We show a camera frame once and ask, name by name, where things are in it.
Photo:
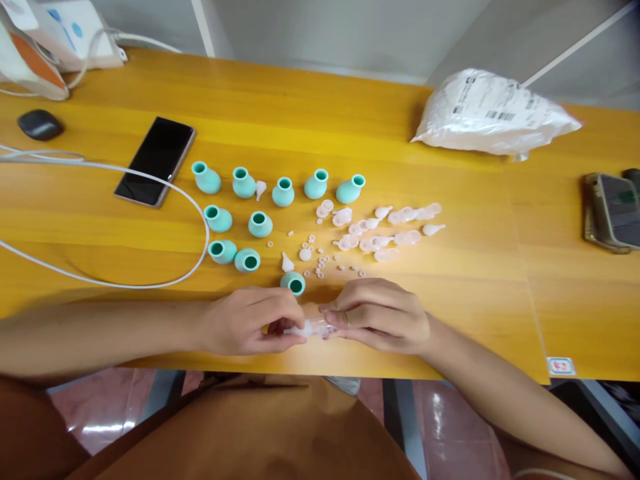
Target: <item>red tile floor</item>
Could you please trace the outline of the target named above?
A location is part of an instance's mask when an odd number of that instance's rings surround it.
[[[106,369],[51,398],[69,430],[96,454],[138,424],[154,377],[152,369]],[[202,372],[187,372],[183,395],[202,378]],[[437,381],[414,381],[413,390],[430,479],[509,478],[493,430],[456,390]],[[358,398],[383,422],[382,380],[363,379]]]

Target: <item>yellow wooden tabletop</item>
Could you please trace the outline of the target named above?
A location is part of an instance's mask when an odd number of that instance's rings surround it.
[[[633,135],[640,115],[571,108],[582,130],[535,150],[521,164],[480,153],[409,143],[430,90],[392,83],[292,71],[230,61],[133,49],[121,69],[89,72],[70,100],[0,96],[0,143],[42,148],[16,118],[34,108],[52,112],[66,132],[46,148],[127,166],[157,115],[193,126],[196,140],[175,184],[201,207],[215,203],[233,215],[232,229],[212,233],[262,256],[260,269],[241,274],[206,259],[188,280],[156,291],[96,287],[64,277],[0,250],[0,315],[35,305],[81,299],[215,299],[242,286],[276,286],[281,252],[296,270],[300,244],[316,235],[316,248],[339,253],[325,278],[313,274],[301,301],[326,301],[339,292],[353,265],[416,292],[433,314],[482,342],[540,382],[545,356],[573,358],[582,377],[640,379],[640,254],[618,257],[580,238],[578,178],[591,171],[618,173],[640,167]],[[202,160],[223,178],[218,195],[200,192],[189,166]],[[231,172],[248,168],[267,182],[262,200],[241,200]],[[303,194],[316,168],[328,170],[327,197],[354,173],[367,178],[351,205],[354,218],[381,205],[420,207],[440,202],[436,223],[447,228],[401,259],[376,263],[359,250],[331,245],[344,229],[317,225]],[[271,200],[280,176],[292,178],[294,204]],[[160,283],[196,262],[203,225],[193,206],[170,192],[161,209],[113,196],[120,175],[94,169],[0,165],[0,238],[46,262],[116,283]],[[266,239],[250,236],[247,222],[263,210],[274,223]],[[422,226],[379,227],[380,232]],[[287,232],[294,231],[293,236]],[[356,342],[306,345],[280,355],[214,357],[182,353],[129,365],[218,371],[434,378],[414,357],[381,353]]]

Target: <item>person's left hand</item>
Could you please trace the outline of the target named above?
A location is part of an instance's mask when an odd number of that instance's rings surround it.
[[[263,333],[266,325],[271,327]],[[198,320],[196,342],[198,348],[217,355],[277,353],[307,341],[282,335],[283,329],[294,325],[304,328],[305,315],[291,290],[244,288],[206,307]]]

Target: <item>teal silicone piece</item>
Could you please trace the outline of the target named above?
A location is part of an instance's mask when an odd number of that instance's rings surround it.
[[[250,273],[258,270],[260,255],[254,249],[242,249],[235,256],[235,267],[242,273]]]
[[[209,254],[214,262],[220,265],[231,263],[236,254],[238,247],[231,240],[216,240],[209,244]]]
[[[207,205],[204,214],[209,228],[218,233],[226,232],[233,225],[231,214],[216,205]]]
[[[220,175],[211,170],[206,163],[197,161],[191,166],[191,171],[195,175],[195,184],[204,193],[214,195],[220,191],[222,181]]]
[[[358,174],[351,177],[351,180],[343,182],[335,192],[335,197],[340,203],[351,203],[356,201],[360,196],[360,190],[365,186],[367,181],[365,178]]]
[[[282,177],[275,184],[273,191],[271,192],[271,198],[278,207],[288,207],[293,202],[295,192],[293,190],[293,183],[290,178]]]
[[[298,272],[287,272],[280,279],[280,287],[288,288],[296,297],[302,295],[306,286],[305,278]]]
[[[249,232],[254,237],[264,238],[273,230],[273,222],[264,212],[253,212],[249,219]]]
[[[240,198],[251,198],[255,195],[255,180],[246,168],[233,169],[233,191]]]
[[[305,195],[308,199],[317,200],[327,192],[327,180],[329,174],[324,169],[318,169],[313,176],[305,182]]]

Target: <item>human hand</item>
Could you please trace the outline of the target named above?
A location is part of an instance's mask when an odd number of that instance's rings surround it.
[[[384,279],[352,280],[319,310],[339,329],[330,339],[358,340],[376,350],[419,355],[431,331],[418,297]]]
[[[278,325],[279,333],[271,324]],[[195,330],[199,348],[218,355],[282,352],[307,339],[282,335],[284,328],[304,328],[305,316],[293,293],[284,288],[250,287],[208,304]],[[264,326],[270,325],[264,334]]]

